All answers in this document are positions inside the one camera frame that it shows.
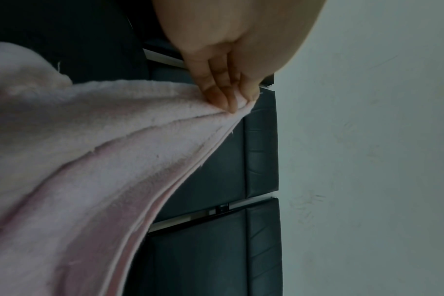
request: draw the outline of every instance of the pink blanket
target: pink blanket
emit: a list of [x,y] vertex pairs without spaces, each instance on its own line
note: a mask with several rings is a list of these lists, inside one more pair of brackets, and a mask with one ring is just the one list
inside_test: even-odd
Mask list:
[[159,209],[250,112],[238,98],[231,115],[191,85],[72,85],[0,43],[0,296],[120,295]]

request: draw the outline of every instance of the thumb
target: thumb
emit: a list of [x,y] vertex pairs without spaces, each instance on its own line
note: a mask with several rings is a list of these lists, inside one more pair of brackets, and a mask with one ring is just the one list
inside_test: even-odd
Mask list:
[[251,79],[242,74],[240,79],[240,92],[248,101],[256,101],[260,97],[260,83],[262,79]]

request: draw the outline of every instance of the pink cloth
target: pink cloth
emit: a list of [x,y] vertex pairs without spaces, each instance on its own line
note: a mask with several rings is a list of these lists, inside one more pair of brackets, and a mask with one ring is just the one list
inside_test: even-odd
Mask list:
[[192,85],[70,85],[0,43],[0,295],[121,295],[160,208],[250,112],[237,96],[231,115]]

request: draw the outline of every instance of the hand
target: hand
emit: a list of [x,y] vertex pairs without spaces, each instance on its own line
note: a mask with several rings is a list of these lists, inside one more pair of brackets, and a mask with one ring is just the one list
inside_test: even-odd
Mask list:
[[325,0],[153,0],[209,102],[236,112],[235,84],[247,100],[283,67],[311,30]]

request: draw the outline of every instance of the fabric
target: fabric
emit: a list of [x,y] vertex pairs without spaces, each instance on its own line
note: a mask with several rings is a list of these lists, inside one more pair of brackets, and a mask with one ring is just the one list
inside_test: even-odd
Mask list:
[[0,43],[0,295],[120,295],[159,209],[253,107],[237,97],[231,115],[186,84],[71,85]]

